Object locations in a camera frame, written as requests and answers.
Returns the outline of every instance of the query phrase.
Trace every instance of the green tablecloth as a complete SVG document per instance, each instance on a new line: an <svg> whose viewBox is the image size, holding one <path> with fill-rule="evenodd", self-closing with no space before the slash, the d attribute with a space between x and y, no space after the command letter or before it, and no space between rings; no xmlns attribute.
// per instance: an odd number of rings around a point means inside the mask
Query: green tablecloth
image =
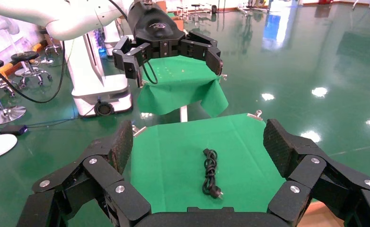
<svg viewBox="0 0 370 227"><path fill-rule="evenodd" d="M153 213L187 207L266 212L285 180L263 147L264 127L246 114L149 127L134 138L126 180ZM223 200L202 193L205 148L218 153Z"/></svg>
<svg viewBox="0 0 370 227"><path fill-rule="evenodd" d="M177 56L152 59L150 63L159 82L143 86L138 97L141 112L163 115L199 100L211 117L227 108L220 77L210 71L205 62ZM148 65L146 70L154 80Z"/></svg>

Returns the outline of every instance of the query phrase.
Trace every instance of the white wall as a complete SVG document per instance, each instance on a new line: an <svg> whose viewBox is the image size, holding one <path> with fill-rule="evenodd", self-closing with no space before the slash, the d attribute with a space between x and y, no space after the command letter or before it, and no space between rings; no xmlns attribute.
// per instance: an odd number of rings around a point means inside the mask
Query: white wall
<svg viewBox="0 0 370 227"><path fill-rule="evenodd" d="M20 30L18 34L12 35L12 40L15 42L17 48L28 51L31 50L32 45L36 45L44 39L44 36L38 33L38 26L27 22L11 20L18 24ZM15 53L16 51L11 45L7 33L0 30L0 60L9 62L11 61L11 55Z"/></svg>

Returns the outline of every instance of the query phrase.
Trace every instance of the glossy floor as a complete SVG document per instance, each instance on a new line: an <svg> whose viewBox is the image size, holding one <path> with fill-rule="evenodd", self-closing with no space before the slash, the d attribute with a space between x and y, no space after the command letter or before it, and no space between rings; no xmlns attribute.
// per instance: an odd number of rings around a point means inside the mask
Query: glossy floor
<svg viewBox="0 0 370 227"><path fill-rule="evenodd" d="M238 12L218 14L216 21L189 30L218 40L228 80L222 82L229 101L221 115L263 111L293 134L310 137L332 158L370 175L370 9L336 4L331 8L272 8L272 14L245 17ZM116 72L103 60L105 73ZM47 99L58 86L60 67L38 87L35 79L25 93ZM97 137L111 134L123 119L139 127L179 121L179 111L164 116L140 113L139 89L131 82L134 109L107 117L74 120L33 128L17 146L0 157L0 226L15 226L31 185L40 177L74 160ZM77 115L72 84L64 76L57 98L41 105L21 97L5 105L24 105L27 113L14 124L70 119ZM208 118L198 103L188 107L189 120ZM111 226L90 202L70 226Z"/></svg>

